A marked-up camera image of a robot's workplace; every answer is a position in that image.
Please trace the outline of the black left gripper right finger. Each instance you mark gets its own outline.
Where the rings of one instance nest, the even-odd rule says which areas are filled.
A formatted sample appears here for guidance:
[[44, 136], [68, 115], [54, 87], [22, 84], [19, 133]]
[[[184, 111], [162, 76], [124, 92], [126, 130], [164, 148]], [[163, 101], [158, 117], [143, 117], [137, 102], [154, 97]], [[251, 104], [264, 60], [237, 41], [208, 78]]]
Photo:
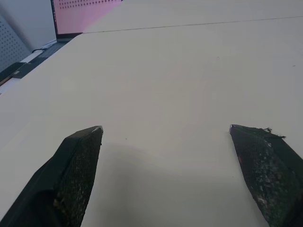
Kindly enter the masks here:
[[271, 227], [303, 225], [303, 160], [270, 128], [232, 124], [244, 181]]

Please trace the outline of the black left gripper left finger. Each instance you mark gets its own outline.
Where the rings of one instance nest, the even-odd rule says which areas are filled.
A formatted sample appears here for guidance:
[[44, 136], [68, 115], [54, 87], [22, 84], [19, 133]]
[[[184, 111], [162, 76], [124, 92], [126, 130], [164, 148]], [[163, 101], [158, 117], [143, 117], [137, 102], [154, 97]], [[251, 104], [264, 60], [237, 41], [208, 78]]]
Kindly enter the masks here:
[[79, 227], [95, 181], [102, 126], [66, 137], [30, 178], [0, 221], [2, 227]]

